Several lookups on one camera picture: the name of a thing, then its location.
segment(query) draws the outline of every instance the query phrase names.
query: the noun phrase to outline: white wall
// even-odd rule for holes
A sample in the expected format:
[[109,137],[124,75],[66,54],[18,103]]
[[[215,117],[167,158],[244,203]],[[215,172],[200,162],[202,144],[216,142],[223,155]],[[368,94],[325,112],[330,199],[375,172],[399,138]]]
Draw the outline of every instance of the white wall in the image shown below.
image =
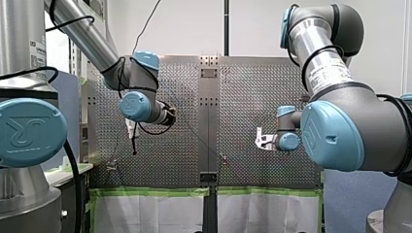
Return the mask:
[[[109,29],[120,55],[132,53],[155,2],[108,0]],[[223,1],[161,1],[138,50],[158,54],[223,53]]]
[[305,7],[328,5],[330,1],[231,0],[230,55],[288,56],[280,48],[281,23],[285,9],[293,3]]
[[[46,28],[54,27],[49,14],[45,13]],[[69,73],[69,38],[59,30],[46,33],[48,66]]]
[[409,0],[335,0],[354,7],[364,24],[360,54],[353,59],[355,79],[371,85],[376,93],[402,94],[405,9]]

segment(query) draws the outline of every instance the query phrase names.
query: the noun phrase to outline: green tape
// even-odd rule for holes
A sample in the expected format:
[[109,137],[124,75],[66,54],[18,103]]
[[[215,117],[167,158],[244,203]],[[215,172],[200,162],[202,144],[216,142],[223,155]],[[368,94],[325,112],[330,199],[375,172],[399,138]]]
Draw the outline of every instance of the green tape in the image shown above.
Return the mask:
[[96,197],[104,196],[155,196],[155,197],[192,197],[207,196],[208,188],[150,188],[150,187],[117,187],[96,188],[90,191],[90,195]]
[[298,197],[321,197],[323,191],[321,189],[287,189],[275,187],[219,187],[219,195],[248,195],[252,193],[282,195],[282,196],[298,196]]
[[[319,232],[322,231],[322,212],[324,204],[324,192],[321,189],[287,189],[273,187],[218,187],[218,195],[248,195],[252,193],[297,196],[297,197],[319,197]],[[129,187],[95,188],[90,190],[90,221],[91,233],[94,233],[96,202],[99,197],[107,196],[152,196],[152,197],[199,197],[208,196],[208,188],[151,188],[151,187]]]

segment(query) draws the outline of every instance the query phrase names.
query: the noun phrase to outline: metal frame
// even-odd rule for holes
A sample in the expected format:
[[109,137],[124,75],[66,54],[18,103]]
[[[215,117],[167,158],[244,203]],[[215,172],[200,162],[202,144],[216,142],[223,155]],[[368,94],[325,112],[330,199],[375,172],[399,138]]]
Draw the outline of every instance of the metal frame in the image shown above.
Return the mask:
[[[199,186],[208,187],[210,189],[210,193],[204,198],[203,224],[203,232],[207,233],[218,232],[217,186],[219,185],[280,186],[299,189],[322,188],[321,169],[310,161],[310,159],[304,154],[303,148],[301,148],[298,152],[293,152],[291,154],[285,154],[282,152],[276,152],[277,154],[273,154],[273,151],[259,150],[255,148],[254,144],[256,130],[250,132],[250,127],[256,129],[256,127],[262,125],[251,126],[251,124],[256,124],[257,122],[245,118],[245,121],[249,123],[249,128],[247,128],[245,131],[242,131],[243,126],[239,125],[243,124],[239,124],[239,122],[230,122],[232,118],[226,118],[227,116],[235,116],[234,120],[238,119],[239,117],[241,118],[241,114],[248,112],[248,108],[253,107],[247,106],[249,102],[246,104],[242,102],[245,101],[241,98],[243,95],[258,96],[258,98],[267,98],[261,99],[261,101],[257,102],[250,102],[249,104],[269,103],[268,105],[261,105],[261,107],[264,107],[265,110],[268,109],[269,111],[273,112],[270,116],[268,116],[268,119],[270,119],[269,126],[266,125],[264,127],[267,130],[271,130],[271,133],[273,133],[276,128],[275,111],[277,107],[285,104],[294,104],[298,109],[302,109],[304,105],[302,96],[306,93],[306,91],[304,91],[304,89],[301,87],[299,69],[292,66],[291,62],[287,58],[162,56],[161,64],[162,66],[160,67],[159,74],[161,86],[158,93],[160,99],[164,100],[162,98],[166,98],[165,101],[167,101],[167,94],[165,94],[164,92],[167,92],[167,88],[175,88],[174,91],[184,92],[183,96],[185,98],[188,98],[184,101],[188,101],[188,104],[186,106],[183,106],[183,108],[182,106],[178,106],[177,124],[172,127],[168,135],[155,138],[154,136],[143,134],[137,141],[138,150],[139,148],[145,148],[145,150],[154,150],[155,152],[163,153],[163,150],[155,149],[159,142],[169,142],[168,144],[170,144],[170,142],[176,142],[173,141],[174,139],[172,138],[176,138],[180,135],[189,133],[196,142],[194,150],[189,154],[190,156],[193,156],[194,154],[197,156],[197,167],[195,169],[195,173],[193,173],[193,167],[188,167],[185,164],[181,164],[178,165],[180,166],[179,175],[170,174],[170,177],[172,177],[171,179],[173,180],[182,177],[183,173],[188,173],[189,175],[193,176],[194,180],[185,180],[181,184],[176,184],[172,180],[169,180],[170,183],[159,183],[158,180],[155,180],[155,177],[147,180],[147,177],[144,176],[145,174],[147,176],[148,173],[143,173],[141,174],[142,178],[146,179],[147,181],[145,183],[140,183],[139,185],[166,188]],[[190,75],[179,73],[187,72],[188,70],[191,71]],[[120,116],[117,107],[117,103],[119,102],[118,95],[115,91],[107,92],[107,94],[99,93],[99,91],[107,91],[106,89],[99,89],[103,87],[101,84],[103,77],[101,77],[99,72],[91,65],[87,69],[87,71],[89,77],[87,82],[87,85],[89,87],[88,97],[90,101],[88,109],[89,156],[90,161],[94,162],[97,165],[94,172],[91,174],[90,180],[93,182],[93,180],[98,179],[99,176],[107,176],[107,173],[116,173],[118,179],[122,179],[122,176],[133,177],[136,176],[136,173],[140,172],[139,169],[146,169],[145,166],[154,166],[153,163],[147,163],[146,160],[139,159],[142,156],[146,156],[144,157],[145,159],[153,159],[152,157],[148,157],[148,155],[151,154],[151,156],[153,156],[154,151],[150,152],[140,150],[138,157],[134,157],[131,154],[126,154],[125,152],[127,150],[117,150],[116,154],[113,154],[115,156],[115,159],[99,155],[101,154],[102,149],[99,148],[99,137],[97,133],[99,132],[99,130],[101,130],[100,127],[102,126],[106,128],[106,131],[103,130],[103,133],[111,134],[112,136],[114,134],[118,134],[118,131],[122,132],[122,138],[120,139],[121,145],[119,147],[127,147],[129,149],[129,141],[127,140],[126,143],[123,141],[126,139],[126,130],[123,118]],[[231,80],[233,78],[236,78],[237,75],[242,76],[240,80]],[[191,84],[181,84],[182,80],[180,79],[182,78],[182,76],[187,76],[188,79],[191,79]],[[242,82],[248,82],[249,80],[251,80],[251,82],[254,82],[251,83],[251,86],[253,86],[254,88],[256,86],[257,87],[255,89],[243,90],[249,91],[247,94],[240,92],[240,95],[242,96],[236,96],[237,93],[234,93],[234,95],[230,95],[230,93],[228,95],[228,93],[226,93],[228,91],[228,88],[230,88],[230,82],[240,82],[239,86],[241,86],[242,88],[248,88],[248,83]],[[287,90],[276,89],[282,88],[283,84],[287,86]],[[263,88],[264,93],[259,92],[260,88]],[[107,97],[107,99],[99,99],[102,96]],[[233,102],[232,104],[235,104],[236,108],[228,108],[227,106],[229,106],[230,103],[227,102]],[[106,125],[98,126],[98,117],[103,117],[99,115],[103,113],[100,113],[97,110],[99,104],[113,106],[113,108],[110,108],[111,112],[109,114],[104,113],[104,120],[106,120],[104,122],[107,122],[109,124],[117,124],[118,127],[113,128],[113,130],[117,130],[116,132],[112,131],[110,128],[107,128]],[[185,124],[182,124],[181,120],[192,120],[193,125],[191,126],[191,132],[184,127]],[[147,127],[149,127],[151,130],[158,130],[158,126]],[[232,141],[227,140],[227,131],[232,130],[230,127],[240,127],[236,129],[238,131],[234,131],[234,137],[230,138]],[[239,140],[242,140],[242,137],[244,135],[249,134],[251,134],[253,137],[253,139],[249,142],[253,147],[250,148],[251,152],[254,154],[253,156],[248,157],[248,154],[236,154],[236,152],[233,151],[230,151],[231,154],[223,154],[224,149],[225,151],[227,151],[226,147],[228,142],[234,142],[236,144]],[[102,143],[103,147],[107,147],[107,145],[105,145],[106,142]],[[179,145],[175,144],[172,147],[178,148]],[[253,181],[253,179],[250,179],[250,176],[251,174],[253,174],[253,172],[247,170],[246,173],[240,174],[240,180],[233,178],[232,180],[230,178],[228,179],[228,176],[230,176],[230,174],[227,173],[227,171],[229,171],[227,169],[230,168],[229,163],[239,163],[244,161],[236,160],[241,157],[240,155],[247,157],[249,162],[244,164],[244,166],[248,169],[250,168],[250,163],[253,163],[254,159],[262,159],[264,165],[263,168],[268,168],[269,165],[273,165],[270,164],[271,162],[277,161],[277,157],[281,157],[282,159],[287,158],[290,160],[288,161],[288,164],[295,162],[294,167],[298,167],[298,170],[293,170],[292,174],[299,175],[301,171],[304,171],[306,173],[303,172],[302,176],[307,176],[307,174],[310,174],[310,178],[304,180],[301,179],[301,176],[292,175],[290,180],[282,180],[279,178],[271,179],[270,174],[269,178],[267,178],[266,174],[263,179]],[[158,158],[156,159],[157,160],[155,162],[160,163],[161,165],[157,168],[161,170],[165,170],[164,167],[167,166],[167,164],[161,164],[162,162],[172,161],[167,157],[164,157],[164,159],[161,160],[158,160]],[[120,167],[123,166],[127,167],[125,167],[126,170],[124,172],[121,172]],[[153,173],[156,173],[156,170],[150,171],[150,174]],[[160,175],[158,178],[161,180],[162,176],[164,177],[165,174],[164,171],[159,171],[159,173]],[[119,183],[119,181],[113,181],[113,183],[111,183],[110,185],[116,186],[117,183]],[[102,187],[101,185],[102,183],[91,184],[92,187]]]

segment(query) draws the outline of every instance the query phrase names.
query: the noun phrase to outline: vertical metal pole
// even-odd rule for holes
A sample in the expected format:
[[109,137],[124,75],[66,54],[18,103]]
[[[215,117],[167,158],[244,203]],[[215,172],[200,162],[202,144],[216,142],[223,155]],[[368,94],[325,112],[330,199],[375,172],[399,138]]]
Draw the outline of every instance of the vertical metal pole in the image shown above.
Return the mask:
[[43,1],[0,0],[0,76],[46,65]]
[[224,56],[229,56],[229,0],[224,0]]

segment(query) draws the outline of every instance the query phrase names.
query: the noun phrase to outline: metal bracket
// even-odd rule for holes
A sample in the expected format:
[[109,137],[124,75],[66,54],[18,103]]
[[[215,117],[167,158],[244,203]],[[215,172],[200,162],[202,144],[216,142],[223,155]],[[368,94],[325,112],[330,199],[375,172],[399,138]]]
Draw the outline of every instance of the metal bracket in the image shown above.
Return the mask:
[[218,78],[218,69],[201,69],[200,71],[201,78],[217,79]]
[[257,128],[257,138],[255,144],[262,150],[276,150],[275,141],[277,135],[265,134],[261,135],[261,127]]
[[218,181],[218,173],[216,172],[201,172],[200,173],[200,185],[210,186]]

